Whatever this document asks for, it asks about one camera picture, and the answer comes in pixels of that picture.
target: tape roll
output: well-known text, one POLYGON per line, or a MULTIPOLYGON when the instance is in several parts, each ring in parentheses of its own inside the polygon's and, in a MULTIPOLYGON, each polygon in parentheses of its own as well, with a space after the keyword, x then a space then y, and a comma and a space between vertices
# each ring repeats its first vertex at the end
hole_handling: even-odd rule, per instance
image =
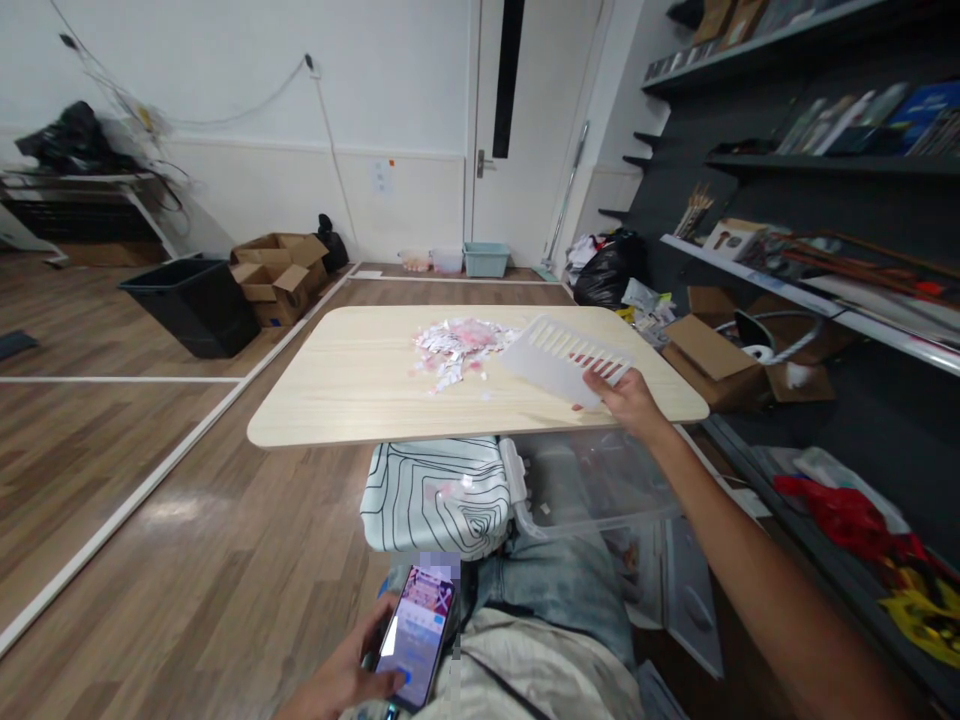
POLYGON ((743 348, 743 351, 761 365, 766 365, 773 360, 773 350, 766 345, 748 345, 743 348))

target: gray wall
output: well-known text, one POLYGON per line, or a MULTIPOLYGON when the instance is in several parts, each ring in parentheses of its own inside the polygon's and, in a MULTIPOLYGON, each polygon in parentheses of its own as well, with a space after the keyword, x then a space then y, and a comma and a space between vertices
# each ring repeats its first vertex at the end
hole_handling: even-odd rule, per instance
MULTIPOLYGON (((744 303, 758 294, 656 241, 676 227, 694 185, 707 181, 717 202, 705 231, 723 215, 801 231, 830 228, 960 267, 956 181, 767 176, 738 188, 734 178, 703 166, 720 142, 782 137, 818 97, 836 100, 901 80, 919 85, 949 79, 960 70, 956 27, 941 22, 914 28, 911 38, 887 37, 842 53, 798 58, 780 70, 758 67, 737 80, 670 98, 670 120, 626 223, 647 240, 648 284, 677 292, 681 302, 687 285, 729 287, 744 303)), ((748 443, 824 447, 900 506, 928 544, 960 565, 960 378, 875 342, 849 348, 829 370, 836 402, 728 419, 748 443)))

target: door handle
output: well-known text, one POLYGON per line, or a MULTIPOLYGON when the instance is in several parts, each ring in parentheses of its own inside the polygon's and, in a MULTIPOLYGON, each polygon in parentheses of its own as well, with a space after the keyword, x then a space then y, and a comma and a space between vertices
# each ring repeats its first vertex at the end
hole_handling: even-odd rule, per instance
POLYGON ((487 160, 484 158, 484 151, 477 150, 477 177, 483 178, 483 168, 489 163, 491 170, 496 170, 497 166, 493 164, 493 160, 487 160))

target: shredded paper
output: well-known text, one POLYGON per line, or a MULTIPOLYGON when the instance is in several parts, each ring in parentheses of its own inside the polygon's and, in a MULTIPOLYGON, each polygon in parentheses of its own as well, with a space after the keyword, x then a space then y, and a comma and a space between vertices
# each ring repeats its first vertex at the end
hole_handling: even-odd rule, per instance
POLYGON ((416 370, 436 372, 440 381, 430 394, 463 380, 465 370, 473 370, 486 380, 484 361, 492 353, 506 348, 520 334, 516 328, 475 318, 444 320, 431 325, 413 341, 424 351, 416 370))

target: person's hand holding phone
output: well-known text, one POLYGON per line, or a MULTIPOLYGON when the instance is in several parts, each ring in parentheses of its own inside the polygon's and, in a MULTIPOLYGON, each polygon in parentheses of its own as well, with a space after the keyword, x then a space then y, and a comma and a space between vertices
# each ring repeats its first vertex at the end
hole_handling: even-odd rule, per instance
POLYGON ((404 685, 400 672, 372 673, 360 663, 375 649, 377 627, 397 607, 399 597, 384 593, 366 617, 357 622, 327 661, 277 713, 275 720, 332 720, 367 700, 386 699, 404 685))
POLYGON ((653 443, 664 432, 672 432, 673 426, 657 407, 643 375, 630 368, 613 387, 592 370, 583 374, 583 381, 593 390, 623 429, 638 440, 653 443))

